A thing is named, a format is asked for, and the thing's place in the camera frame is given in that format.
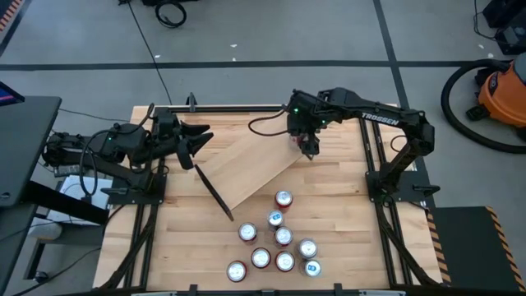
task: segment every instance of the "shop vacuum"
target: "shop vacuum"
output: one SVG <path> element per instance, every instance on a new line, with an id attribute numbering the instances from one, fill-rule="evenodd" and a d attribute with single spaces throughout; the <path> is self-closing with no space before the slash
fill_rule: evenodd
<path id="1" fill-rule="evenodd" d="M 467 72 L 478 69 L 475 81 L 481 87 L 478 104 L 466 111 L 472 121 L 492 118 L 516 128 L 517 135 L 526 141 L 526 53 L 512 62 L 481 59 L 461 67 L 444 85 L 441 107 L 450 125 L 467 138 L 493 150 L 526 154 L 526 146 L 515 146 L 488 139 L 462 124 L 453 114 L 450 93 L 457 80 Z"/>

